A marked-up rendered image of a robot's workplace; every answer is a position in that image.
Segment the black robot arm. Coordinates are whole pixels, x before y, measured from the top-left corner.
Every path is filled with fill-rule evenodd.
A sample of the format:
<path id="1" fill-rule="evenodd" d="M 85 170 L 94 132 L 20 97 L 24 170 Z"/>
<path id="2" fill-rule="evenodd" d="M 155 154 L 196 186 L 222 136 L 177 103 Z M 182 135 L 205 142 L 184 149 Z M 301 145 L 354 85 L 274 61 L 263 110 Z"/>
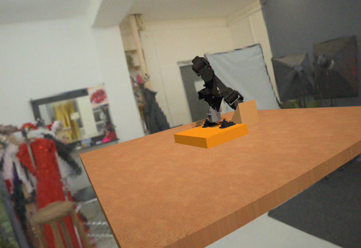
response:
<path id="1" fill-rule="evenodd" d="M 226 87 L 224 83 L 214 74 L 209 62 L 204 57 L 196 56 L 192 60 L 192 63 L 193 71 L 197 74 L 197 76 L 201 75 L 204 82 L 216 80 L 216 82 L 218 82 L 217 87 L 220 90 L 228 90 L 229 95 L 224 96 L 224 100 L 232 109 L 236 110 L 238 104 L 244 102 L 244 97 L 238 91 L 233 90 L 230 87 Z M 205 98 L 209 94 L 214 94 L 213 87 L 210 85 L 209 87 L 198 91 L 198 94 L 200 98 Z M 240 96 L 239 98 L 238 95 Z"/>

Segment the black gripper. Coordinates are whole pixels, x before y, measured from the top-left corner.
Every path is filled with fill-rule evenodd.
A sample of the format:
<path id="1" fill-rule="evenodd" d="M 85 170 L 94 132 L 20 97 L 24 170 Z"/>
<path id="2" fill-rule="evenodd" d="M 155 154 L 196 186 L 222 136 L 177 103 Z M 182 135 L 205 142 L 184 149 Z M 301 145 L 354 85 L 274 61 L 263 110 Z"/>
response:
<path id="1" fill-rule="evenodd" d="M 213 87 L 214 94 L 209 94 L 205 98 L 202 98 L 202 97 L 200 98 L 200 96 L 198 96 L 198 98 L 199 98 L 199 100 L 204 99 L 204 101 L 208 102 L 208 104 L 214 110 L 216 109 L 217 111 L 219 111 L 223 97 L 226 95 L 229 95 L 229 93 L 228 93 L 228 90 L 221 90 L 221 91 L 218 90 L 217 84 L 218 84 L 218 82 L 216 82 L 216 80 L 205 82 L 205 84 L 203 86 L 205 86 L 207 88 L 211 85 Z"/>

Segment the orange flat deck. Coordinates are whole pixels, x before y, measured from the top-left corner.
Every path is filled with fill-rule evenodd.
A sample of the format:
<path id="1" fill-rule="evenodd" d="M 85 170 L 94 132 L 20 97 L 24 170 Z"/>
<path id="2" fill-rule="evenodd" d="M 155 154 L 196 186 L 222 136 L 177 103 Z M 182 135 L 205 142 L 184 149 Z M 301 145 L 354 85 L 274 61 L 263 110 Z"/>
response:
<path id="1" fill-rule="evenodd" d="M 174 134 L 175 143 L 209 149 L 248 134 L 246 124 L 235 124 L 225 119 L 218 124 L 205 120 L 202 126 Z"/>

